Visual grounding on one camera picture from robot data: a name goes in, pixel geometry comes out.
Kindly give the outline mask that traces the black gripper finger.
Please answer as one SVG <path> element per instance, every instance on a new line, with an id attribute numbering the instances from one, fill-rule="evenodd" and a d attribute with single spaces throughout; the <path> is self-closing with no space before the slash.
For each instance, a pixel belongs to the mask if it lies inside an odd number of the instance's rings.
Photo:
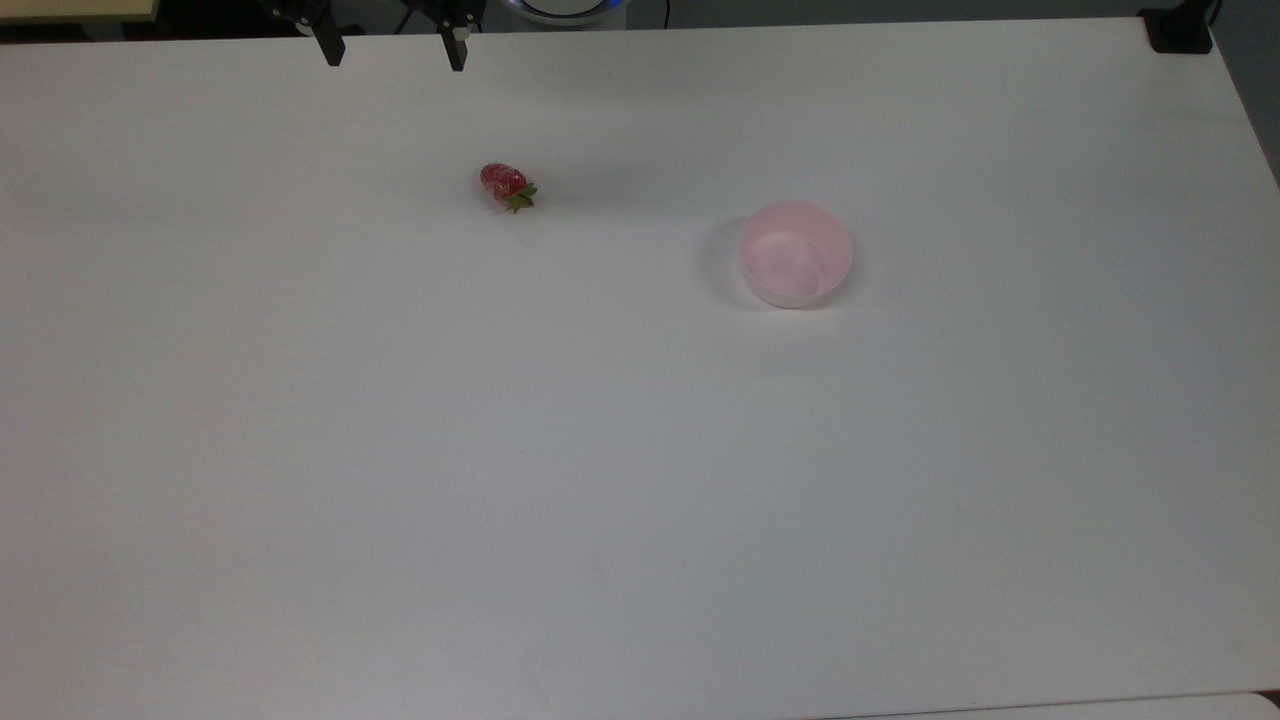
<path id="1" fill-rule="evenodd" d="M 428 18 L 440 37 L 451 69 L 462 72 L 468 55 L 467 40 L 484 18 L 488 1 L 404 1 L 406 10 Z"/>
<path id="2" fill-rule="evenodd" d="M 262 1 L 262 12 L 275 20 L 287 20 L 294 29 L 314 38 L 329 67 L 340 64 L 346 42 L 332 1 Z"/>

